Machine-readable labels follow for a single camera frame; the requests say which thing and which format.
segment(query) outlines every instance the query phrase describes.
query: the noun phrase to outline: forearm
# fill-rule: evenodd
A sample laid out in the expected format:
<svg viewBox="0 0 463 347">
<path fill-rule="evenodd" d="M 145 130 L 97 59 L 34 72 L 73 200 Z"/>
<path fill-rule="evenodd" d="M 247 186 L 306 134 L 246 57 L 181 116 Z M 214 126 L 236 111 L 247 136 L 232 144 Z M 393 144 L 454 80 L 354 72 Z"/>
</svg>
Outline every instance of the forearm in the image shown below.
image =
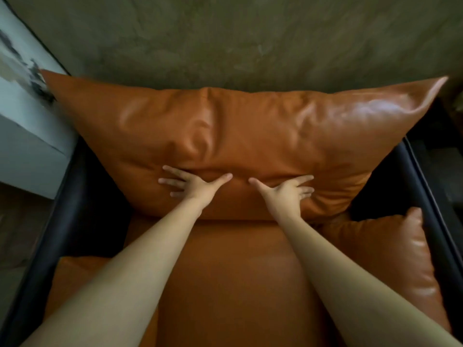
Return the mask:
<svg viewBox="0 0 463 347">
<path fill-rule="evenodd" d="M 349 346 L 460 346 L 300 217 L 279 223 Z"/>
<path fill-rule="evenodd" d="M 25 346 L 138 346 L 201 213 L 185 200 L 52 315 Z"/>
</svg>

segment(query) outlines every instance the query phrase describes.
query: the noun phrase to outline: hand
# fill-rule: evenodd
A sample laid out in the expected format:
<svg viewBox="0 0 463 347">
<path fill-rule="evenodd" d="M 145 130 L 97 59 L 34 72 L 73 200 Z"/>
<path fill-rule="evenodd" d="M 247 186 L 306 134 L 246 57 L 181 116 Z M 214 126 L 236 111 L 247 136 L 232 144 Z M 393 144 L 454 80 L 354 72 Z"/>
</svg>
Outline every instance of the hand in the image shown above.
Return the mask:
<svg viewBox="0 0 463 347">
<path fill-rule="evenodd" d="M 270 214 L 280 222 L 285 217 L 300 218 L 300 201 L 310 197 L 314 189 L 310 186 L 299 185 L 312 179 L 313 175 L 303 175 L 287 180 L 274 188 L 263 184 L 256 178 L 249 178 L 249 182 L 263 196 Z"/>
<path fill-rule="evenodd" d="M 229 182 L 233 175 L 231 173 L 224 174 L 220 178 L 207 183 L 199 176 L 185 172 L 183 170 L 172 168 L 170 166 L 163 166 L 163 169 L 167 172 L 174 174 L 183 180 L 177 179 L 164 179 L 159 178 L 159 184 L 167 184 L 176 186 L 179 189 L 183 189 L 180 192 L 171 192 L 172 197 L 178 197 L 183 199 L 194 199 L 198 202 L 203 210 L 208 204 L 211 203 L 215 193 L 223 184 Z"/>
</svg>

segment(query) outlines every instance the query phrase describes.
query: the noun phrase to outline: person's right arm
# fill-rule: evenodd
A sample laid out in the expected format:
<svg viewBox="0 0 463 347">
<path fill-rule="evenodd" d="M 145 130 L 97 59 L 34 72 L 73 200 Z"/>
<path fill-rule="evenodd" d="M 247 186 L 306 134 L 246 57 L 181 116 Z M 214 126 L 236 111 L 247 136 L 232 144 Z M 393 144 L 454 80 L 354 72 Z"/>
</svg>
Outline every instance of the person's right arm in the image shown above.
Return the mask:
<svg viewBox="0 0 463 347">
<path fill-rule="evenodd" d="M 249 182 L 262 194 L 310 282 L 349 347 L 461 346 L 435 321 L 331 245 L 300 216 L 300 200 L 313 188 L 307 175 L 270 188 Z"/>
</svg>

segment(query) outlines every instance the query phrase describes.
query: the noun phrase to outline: finger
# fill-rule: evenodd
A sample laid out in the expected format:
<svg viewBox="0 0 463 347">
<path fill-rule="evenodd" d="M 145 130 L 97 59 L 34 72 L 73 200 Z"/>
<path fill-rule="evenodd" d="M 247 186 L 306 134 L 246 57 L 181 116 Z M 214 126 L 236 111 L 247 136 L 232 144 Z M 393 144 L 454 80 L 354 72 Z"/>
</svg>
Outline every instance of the finger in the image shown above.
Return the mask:
<svg viewBox="0 0 463 347">
<path fill-rule="evenodd" d="M 183 196 L 185 196 L 185 192 L 183 191 L 171 192 L 170 195 L 171 197 L 182 198 Z"/>
<path fill-rule="evenodd" d="M 230 180 L 232 180 L 233 174 L 232 173 L 227 173 L 222 175 L 220 178 L 212 181 L 212 184 L 216 187 L 218 190 L 220 186 L 222 186 L 225 183 L 228 183 Z"/>
<path fill-rule="evenodd" d="M 182 178 L 183 180 L 186 180 L 186 181 L 190 180 L 194 176 L 193 174 L 190 174 L 184 170 L 180 170 L 180 169 L 173 168 L 170 166 L 163 166 L 163 169 L 169 173 L 177 175 L 179 178 Z"/>
<path fill-rule="evenodd" d="M 159 184 L 167 184 L 167 185 L 172 185 L 175 187 L 179 187 L 181 189 L 185 188 L 185 185 L 187 184 L 184 181 L 177 180 L 177 179 L 164 179 L 164 178 L 159 178 Z"/>
<path fill-rule="evenodd" d="M 312 193 L 312 192 L 315 191 L 315 189 L 313 187 L 310 187 L 310 186 L 299 186 L 298 189 L 299 189 L 299 192 L 301 194 L 303 194 L 303 193 Z"/>
<path fill-rule="evenodd" d="M 299 195 L 299 199 L 303 200 L 304 198 L 309 198 L 309 197 L 312 197 L 312 193 L 309 192 L 309 193 L 302 193 Z"/>
<path fill-rule="evenodd" d="M 295 186 L 299 186 L 300 184 L 304 184 L 309 180 L 313 180 L 313 175 L 301 175 L 300 177 L 291 179 L 290 182 Z"/>
<path fill-rule="evenodd" d="M 249 178 L 249 183 L 254 186 L 260 193 L 266 192 L 271 189 L 271 187 L 265 185 L 261 181 L 257 180 L 256 178 Z"/>
</svg>

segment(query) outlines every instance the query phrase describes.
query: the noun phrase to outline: person's left arm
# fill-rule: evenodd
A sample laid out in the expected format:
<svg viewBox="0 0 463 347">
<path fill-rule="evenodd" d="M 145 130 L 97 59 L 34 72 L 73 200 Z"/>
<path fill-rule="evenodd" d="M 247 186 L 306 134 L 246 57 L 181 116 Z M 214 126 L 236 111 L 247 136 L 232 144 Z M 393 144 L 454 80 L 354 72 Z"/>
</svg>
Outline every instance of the person's left arm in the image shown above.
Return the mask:
<svg viewBox="0 0 463 347">
<path fill-rule="evenodd" d="M 184 191 L 182 202 L 114 257 L 97 276 L 47 319 L 21 346 L 138 346 L 196 219 L 225 174 L 211 183 L 163 167 L 183 180 L 159 179 Z"/>
</svg>

